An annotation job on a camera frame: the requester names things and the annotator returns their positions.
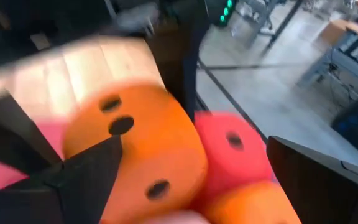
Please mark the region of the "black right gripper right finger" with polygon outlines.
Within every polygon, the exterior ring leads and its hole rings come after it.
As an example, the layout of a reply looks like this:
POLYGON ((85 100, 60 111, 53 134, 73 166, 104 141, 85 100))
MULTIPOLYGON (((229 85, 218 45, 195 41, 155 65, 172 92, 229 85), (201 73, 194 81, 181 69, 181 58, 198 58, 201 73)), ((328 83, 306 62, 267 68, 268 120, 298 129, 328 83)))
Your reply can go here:
POLYGON ((267 156, 302 224, 358 224, 358 166, 278 136, 267 156))

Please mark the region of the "large orange foam die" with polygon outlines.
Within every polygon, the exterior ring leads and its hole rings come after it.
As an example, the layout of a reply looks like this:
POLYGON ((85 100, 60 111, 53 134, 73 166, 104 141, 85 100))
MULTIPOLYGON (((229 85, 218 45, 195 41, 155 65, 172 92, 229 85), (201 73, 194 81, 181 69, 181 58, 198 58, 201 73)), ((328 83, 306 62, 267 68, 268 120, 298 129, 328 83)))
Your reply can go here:
POLYGON ((211 224, 301 224, 281 186, 268 181, 230 190, 201 213, 211 224))
POLYGON ((135 224, 187 207, 208 163, 200 137, 179 102, 154 83, 114 85, 92 94, 63 137, 75 154, 118 136, 122 159, 101 224, 135 224))

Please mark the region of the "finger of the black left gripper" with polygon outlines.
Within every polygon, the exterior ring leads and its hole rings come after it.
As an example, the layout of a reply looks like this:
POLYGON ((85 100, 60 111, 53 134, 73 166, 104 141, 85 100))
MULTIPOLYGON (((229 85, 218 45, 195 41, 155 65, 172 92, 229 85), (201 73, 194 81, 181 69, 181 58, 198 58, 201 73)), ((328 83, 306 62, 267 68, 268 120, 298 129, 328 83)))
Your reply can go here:
POLYGON ((0 163, 33 174, 61 161, 12 95, 0 96, 0 163))

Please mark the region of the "large red foam die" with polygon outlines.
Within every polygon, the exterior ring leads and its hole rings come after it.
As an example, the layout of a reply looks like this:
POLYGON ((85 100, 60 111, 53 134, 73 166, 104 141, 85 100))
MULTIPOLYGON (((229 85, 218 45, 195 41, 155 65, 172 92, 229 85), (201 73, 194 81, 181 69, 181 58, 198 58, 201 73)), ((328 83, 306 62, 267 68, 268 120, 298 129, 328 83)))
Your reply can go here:
POLYGON ((206 151, 208 173, 191 208, 200 211, 232 189, 273 179, 265 143, 243 118, 199 111, 195 114, 195 128, 206 151))

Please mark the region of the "large pale pink foam die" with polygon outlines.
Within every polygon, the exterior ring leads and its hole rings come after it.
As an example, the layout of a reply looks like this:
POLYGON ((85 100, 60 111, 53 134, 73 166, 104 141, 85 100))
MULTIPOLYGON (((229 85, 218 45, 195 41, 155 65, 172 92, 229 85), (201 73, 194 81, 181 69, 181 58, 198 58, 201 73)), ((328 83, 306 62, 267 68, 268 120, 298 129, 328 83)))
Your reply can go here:
POLYGON ((210 222, 200 213, 182 210, 147 218, 138 224, 210 224, 210 222))

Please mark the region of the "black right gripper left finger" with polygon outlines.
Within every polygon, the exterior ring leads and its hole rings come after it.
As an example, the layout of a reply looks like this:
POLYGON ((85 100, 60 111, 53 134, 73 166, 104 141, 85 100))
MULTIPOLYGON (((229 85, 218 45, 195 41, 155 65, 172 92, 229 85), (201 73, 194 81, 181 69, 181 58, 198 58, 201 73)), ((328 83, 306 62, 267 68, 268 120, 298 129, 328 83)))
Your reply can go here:
POLYGON ((8 185, 0 190, 0 224, 98 224, 121 157, 113 136, 8 185))

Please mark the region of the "cardboard box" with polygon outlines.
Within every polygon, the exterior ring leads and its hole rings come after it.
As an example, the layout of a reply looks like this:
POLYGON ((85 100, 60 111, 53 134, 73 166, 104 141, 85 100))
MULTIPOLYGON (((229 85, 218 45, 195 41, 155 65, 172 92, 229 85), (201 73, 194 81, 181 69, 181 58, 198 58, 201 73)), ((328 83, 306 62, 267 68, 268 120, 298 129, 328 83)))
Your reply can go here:
POLYGON ((334 47, 338 43, 345 43, 349 38, 347 28, 351 22, 343 19, 330 21, 319 33, 316 43, 322 47, 334 47))

